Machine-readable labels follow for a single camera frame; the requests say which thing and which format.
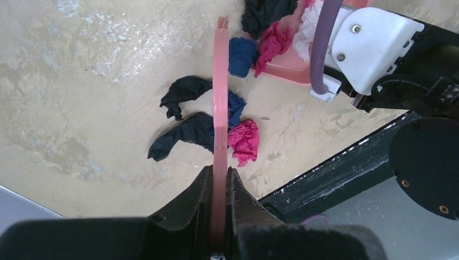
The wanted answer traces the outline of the dark blue paper scrap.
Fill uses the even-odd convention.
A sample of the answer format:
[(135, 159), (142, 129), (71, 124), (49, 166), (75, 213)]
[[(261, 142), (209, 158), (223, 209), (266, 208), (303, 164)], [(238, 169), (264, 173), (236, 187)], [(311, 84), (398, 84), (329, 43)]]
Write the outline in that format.
[(246, 106), (243, 98), (232, 91), (228, 91), (228, 128), (232, 129), (241, 121), (241, 114)]

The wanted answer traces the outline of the pink dustpan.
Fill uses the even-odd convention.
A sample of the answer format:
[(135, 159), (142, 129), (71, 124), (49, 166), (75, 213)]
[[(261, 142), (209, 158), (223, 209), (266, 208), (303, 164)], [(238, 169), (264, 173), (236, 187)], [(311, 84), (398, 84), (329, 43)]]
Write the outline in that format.
[[(301, 24), (301, 16), (307, 5), (306, 2), (307, 1), (298, 1), (298, 6), (294, 13), (279, 20), (282, 29), (285, 30), (286, 27), (291, 28), (293, 37), (297, 33)], [(242, 31), (241, 37), (254, 40), (244, 31)], [(261, 37), (254, 40), (257, 42), (258, 55), (260, 39)], [(254, 73), (255, 63), (253, 63), (250, 68), (250, 70), (253, 70)], [(285, 53), (274, 57), (271, 62), (268, 62), (266, 69), (261, 74), (274, 76), (299, 85), (308, 85), (310, 84), (310, 62), (305, 62), (302, 58), (300, 58), (291, 44)]]

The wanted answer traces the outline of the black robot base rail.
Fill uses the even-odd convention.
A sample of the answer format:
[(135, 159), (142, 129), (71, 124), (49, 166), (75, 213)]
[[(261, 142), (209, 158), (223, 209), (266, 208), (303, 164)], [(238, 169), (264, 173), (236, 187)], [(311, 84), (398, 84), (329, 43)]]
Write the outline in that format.
[(397, 117), (261, 198), (262, 206), (284, 223), (299, 223), (386, 181), (394, 175), (392, 138), (418, 119), (414, 112)]

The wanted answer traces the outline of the magenta paper scrap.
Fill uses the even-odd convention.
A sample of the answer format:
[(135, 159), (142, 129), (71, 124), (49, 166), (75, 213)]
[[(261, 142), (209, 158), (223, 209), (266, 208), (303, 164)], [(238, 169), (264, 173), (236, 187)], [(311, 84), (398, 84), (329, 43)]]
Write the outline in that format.
[(259, 44), (259, 56), (255, 63), (254, 77), (257, 78), (267, 67), (267, 63), (285, 53), (293, 41), (290, 27), (282, 29), (280, 22), (273, 22), (262, 34)]

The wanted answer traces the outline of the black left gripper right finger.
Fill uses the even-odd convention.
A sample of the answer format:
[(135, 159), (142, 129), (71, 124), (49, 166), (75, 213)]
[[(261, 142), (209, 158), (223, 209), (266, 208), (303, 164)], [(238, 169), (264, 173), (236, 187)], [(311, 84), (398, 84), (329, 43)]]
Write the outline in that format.
[(226, 259), (387, 259), (379, 238), (358, 225), (286, 224), (271, 214), (229, 168)]

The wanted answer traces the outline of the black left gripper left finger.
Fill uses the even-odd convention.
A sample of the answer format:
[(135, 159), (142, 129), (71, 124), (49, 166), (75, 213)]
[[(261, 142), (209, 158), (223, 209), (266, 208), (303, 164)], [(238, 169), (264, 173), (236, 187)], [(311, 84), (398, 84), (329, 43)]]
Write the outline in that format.
[(213, 170), (148, 217), (29, 220), (1, 236), (1, 259), (208, 259)]

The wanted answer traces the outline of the pink hand brush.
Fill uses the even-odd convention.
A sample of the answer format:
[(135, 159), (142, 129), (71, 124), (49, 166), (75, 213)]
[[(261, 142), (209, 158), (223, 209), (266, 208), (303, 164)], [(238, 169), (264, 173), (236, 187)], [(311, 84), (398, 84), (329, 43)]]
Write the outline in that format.
[(213, 254), (224, 253), (226, 217), (226, 176), (228, 170), (228, 18), (219, 17), (213, 42), (213, 125), (214, 158), (209, 225), (209, 248)]

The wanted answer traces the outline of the white paper scrap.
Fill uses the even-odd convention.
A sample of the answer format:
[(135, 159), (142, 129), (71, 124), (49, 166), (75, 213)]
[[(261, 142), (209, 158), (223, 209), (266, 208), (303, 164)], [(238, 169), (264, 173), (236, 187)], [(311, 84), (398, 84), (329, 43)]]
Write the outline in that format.
[(310, 61), (309, 48), (313, 42), (323, 1), (307, 1), (307, 5), (301, 16), (301, 24), (293, 37), (292, 46), (298, 56), (305, 62)]

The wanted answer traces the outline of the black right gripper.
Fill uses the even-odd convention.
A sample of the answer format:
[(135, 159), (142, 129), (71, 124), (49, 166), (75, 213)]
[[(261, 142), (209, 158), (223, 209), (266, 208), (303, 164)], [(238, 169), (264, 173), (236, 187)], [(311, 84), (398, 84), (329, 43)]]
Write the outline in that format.
[(458, 33), (379, 8), (323, 5), (310, 59), (310, 93), (353, 98), (366, 112), (458, 112)]

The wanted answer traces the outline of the round magenta paper ball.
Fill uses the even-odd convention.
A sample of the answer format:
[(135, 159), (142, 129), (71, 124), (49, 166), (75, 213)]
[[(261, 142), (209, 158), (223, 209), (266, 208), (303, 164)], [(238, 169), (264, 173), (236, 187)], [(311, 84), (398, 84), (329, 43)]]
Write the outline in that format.
[(251, 119), (242, 121), (228, 133), (228, 145), (233, 149), (232, 157), (238, 160), (238, 167), (257, 160), (259, 143), (259, 128)]

